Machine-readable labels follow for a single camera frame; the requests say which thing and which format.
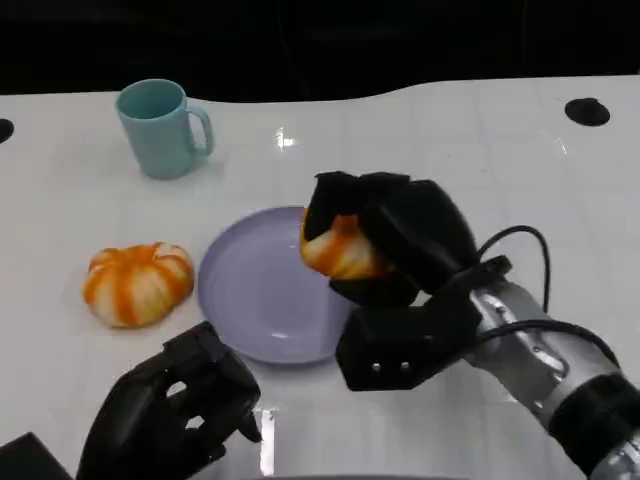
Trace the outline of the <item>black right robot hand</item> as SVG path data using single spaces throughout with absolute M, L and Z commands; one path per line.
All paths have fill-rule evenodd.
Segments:
M 320 173 L 300 227 L 305 265 L 365 307 L 410 305 L 479 262 L 471 229 L 433 180 Z

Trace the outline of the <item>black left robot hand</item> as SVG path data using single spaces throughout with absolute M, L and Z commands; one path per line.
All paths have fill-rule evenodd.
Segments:
M 121 376 L 85 442 L 79 479 L 189 479 L 234 433 L 262 440 L 261 395 L 245 363 L 202 322 Z

